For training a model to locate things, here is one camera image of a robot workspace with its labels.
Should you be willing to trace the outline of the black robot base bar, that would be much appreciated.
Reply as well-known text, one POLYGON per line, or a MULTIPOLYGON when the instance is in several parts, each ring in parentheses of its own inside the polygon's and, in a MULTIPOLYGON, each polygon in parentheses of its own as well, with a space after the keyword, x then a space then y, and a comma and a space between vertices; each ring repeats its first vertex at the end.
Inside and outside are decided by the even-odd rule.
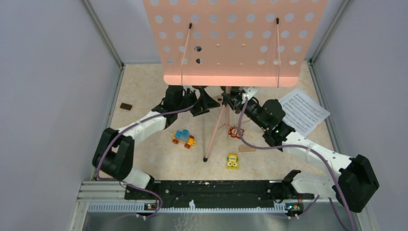
POLYGON ((148 184, 162 197, 164 208, 272 208, 298 196, 287 184, 269 180, 162 180, 148 184))

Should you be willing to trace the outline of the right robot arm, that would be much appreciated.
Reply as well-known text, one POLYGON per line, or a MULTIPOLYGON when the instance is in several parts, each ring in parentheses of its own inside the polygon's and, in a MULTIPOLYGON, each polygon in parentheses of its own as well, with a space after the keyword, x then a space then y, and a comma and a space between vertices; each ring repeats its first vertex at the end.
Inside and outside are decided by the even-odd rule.
POLYGON ((303 159, 328 176, 318 176, 292 170, 282 192, 288 198, 309 193, 335 198, 350 211, 360 213, 379 189, 380 185, 369 159, 358 154, 355 157, 327 149, 303 136, 284 122, 286 113, 277 99, 269 99, 260 105, 254 97, 258 89, 245 87, 239 92, 222 93, 223 104, 240 117, 247 116, 263 130, 268 149, 278 149, 303 159))

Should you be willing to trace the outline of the sheet music page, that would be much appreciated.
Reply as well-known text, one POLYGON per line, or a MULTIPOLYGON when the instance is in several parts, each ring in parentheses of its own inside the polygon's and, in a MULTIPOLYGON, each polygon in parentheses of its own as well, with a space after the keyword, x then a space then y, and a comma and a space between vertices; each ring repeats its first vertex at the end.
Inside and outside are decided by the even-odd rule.
POLYGON ((308 136, 330 112, 321 107, 300 89, 294 89, 279 102, 286 113, 283 121, 304 137, 308 136))

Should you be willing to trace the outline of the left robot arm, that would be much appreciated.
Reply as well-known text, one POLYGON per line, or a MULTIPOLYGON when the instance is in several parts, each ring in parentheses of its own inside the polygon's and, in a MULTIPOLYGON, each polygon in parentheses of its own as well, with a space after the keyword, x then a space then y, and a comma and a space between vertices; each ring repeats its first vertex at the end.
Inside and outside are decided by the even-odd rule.
POLYGON ((169 85, 164 98, 145 117, 130 125, 106 128, 101 135, 92 165, 96 178, 102 181, 116 180, 136 185, 136 193, 143 199, 152 197, 152 177, 133 166, 134 148, 156 132, 165 130, 178 118, 179 113, 190 112, 193 116, 208 113, 220 107, 204 87, 169 85))

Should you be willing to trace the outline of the pink music stand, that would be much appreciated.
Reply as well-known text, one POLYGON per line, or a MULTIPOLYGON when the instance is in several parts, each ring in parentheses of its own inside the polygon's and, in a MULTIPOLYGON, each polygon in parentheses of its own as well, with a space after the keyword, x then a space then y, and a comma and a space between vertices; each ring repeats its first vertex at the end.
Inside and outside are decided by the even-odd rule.
POLYGON ((169 85, 298 83, 326 0, 145 0, 169 85))

